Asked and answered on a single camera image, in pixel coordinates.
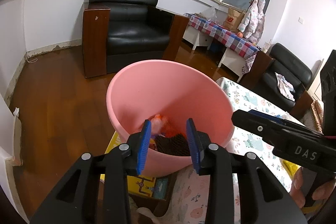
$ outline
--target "finger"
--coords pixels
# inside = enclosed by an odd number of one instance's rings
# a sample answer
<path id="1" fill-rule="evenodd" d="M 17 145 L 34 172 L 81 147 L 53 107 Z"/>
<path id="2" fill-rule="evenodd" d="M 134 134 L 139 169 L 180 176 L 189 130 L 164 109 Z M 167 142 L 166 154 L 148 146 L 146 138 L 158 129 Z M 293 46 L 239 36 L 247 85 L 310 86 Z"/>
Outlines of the finger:
<path id="1" fill-rule="evenodd" d="M 296 173 L 293 176 L 293 183 L 295 189 L 300 189 L 303 185 L 303 175 L 302 175 L 302 167 L 296 171 Z"/>
<path id="2" fill-rule="evenodd" d="M 329 182 L 326 182 L 325 184 L 318 187 L 311 198 L 313 200 L 319 200 L 319 199 L 327 199 L 330 197 L 331 193 L 335 189 L 335 182 L 336 180 L 331 180 Z"/>
<path id="3" fill-rule="evenodd" d="M 300 209 L 305 205 L 306 199 L 301 190 L 298 190 L 298 189 L 295 189 L 295 187 L 292 187 L 289 194 Z"/>

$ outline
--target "pink plastic basin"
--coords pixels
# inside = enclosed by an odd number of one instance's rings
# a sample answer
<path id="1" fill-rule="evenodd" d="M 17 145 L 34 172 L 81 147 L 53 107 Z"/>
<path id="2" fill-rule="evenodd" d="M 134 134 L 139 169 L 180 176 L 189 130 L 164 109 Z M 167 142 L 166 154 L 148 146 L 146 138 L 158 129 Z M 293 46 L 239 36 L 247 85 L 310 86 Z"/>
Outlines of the pink plastic basin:
<path id="1" fill-rule="evenodd" d="M 224 91 L 203 73 L 176 62 L 146 60 L 123 68 L 110 82 L 106 105 L 122 142 L 155 114 L 169 117 L 181 132 L 192 118 L 197 130 L 224 147 L 234 131 L 232 106 Z M 191 163 L 190 157 L 148 149 L 142 175 L 162 177 Z"/>

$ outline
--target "black leather armchair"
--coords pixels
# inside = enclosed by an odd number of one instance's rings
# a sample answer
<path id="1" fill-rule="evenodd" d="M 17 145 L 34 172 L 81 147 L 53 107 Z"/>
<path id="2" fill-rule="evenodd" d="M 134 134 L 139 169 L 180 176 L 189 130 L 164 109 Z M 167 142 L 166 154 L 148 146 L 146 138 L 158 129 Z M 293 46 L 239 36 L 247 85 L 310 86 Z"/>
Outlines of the black leather armchair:
<path id="1" fill-rule="evenodd" d="M 275 72 L 283 75 L 293 85 L 295 102 L 280 93 Z M 239 84 L 292 116 L 301 118 L 313 102 L 306 91 L 311 80 L 311 70 L 287 48 L 276 43 L 269 56 L 258 52 L 250 72 L 243 75 Z"/>
<path id="2" fill-rule="evenodd" d="M 86 77 L 117 72 L 141 60 L 175 59 L 189 20 L 156 8 L 157 2 L 158 0 L 89 0 L 83 16 Z M 96 16 L 95 13 L 90 13 L 93 10 L 97 11 Z M 93 36 L 95 30 L 105 34 Z M 100 57 L 91 57 L 97 49 Z M 103 54 L 106 56 L 103 58 L 106 60 L 106 71 L 102 71 L 102 64 L 99 66 L 100 72 L 92 70 L 97 67 L 96 62 L 104 62 L 101 60 Z"/>

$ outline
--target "white puffer jacket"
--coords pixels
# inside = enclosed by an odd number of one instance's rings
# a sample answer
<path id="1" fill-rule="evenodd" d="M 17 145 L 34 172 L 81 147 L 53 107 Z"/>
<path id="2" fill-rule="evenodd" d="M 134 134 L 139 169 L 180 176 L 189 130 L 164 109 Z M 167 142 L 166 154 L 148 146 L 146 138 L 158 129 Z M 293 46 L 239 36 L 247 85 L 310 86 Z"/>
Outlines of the white puffer jacket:
<path id="1" fill-rule="evenodd" d="M 265 0 L 254 0 L 238 26 L 238 30 L 244 33 L 245 38 L 249 38 L 257 29 L 259 23 L 259 2 L 260 6 L 265 6 Z"/>
<path id="2" fill-rule="evenodd" d="M 248 38 L 248 41 L 257 44 L 264 31 L 265 14 L 264 14 L 265 0 L 258 1 L 258 25 L 255 32 Z"/>

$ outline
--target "paper bag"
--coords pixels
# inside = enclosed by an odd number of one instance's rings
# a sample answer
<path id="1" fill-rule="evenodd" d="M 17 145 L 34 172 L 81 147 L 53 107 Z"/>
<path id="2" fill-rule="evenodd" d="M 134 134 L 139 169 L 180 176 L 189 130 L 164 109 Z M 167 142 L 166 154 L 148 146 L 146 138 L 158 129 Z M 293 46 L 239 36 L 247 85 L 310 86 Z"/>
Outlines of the paper bag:
<path id="1" fill-rule="evenodd" d="M 231 32 L 239 32 L 237 29 L 241 21 L 243 20 L 245 13 L 239 12 L 235 9 L 229 8 L 227 12 L 226 20 L 223 23 L 223 27 Z"/>

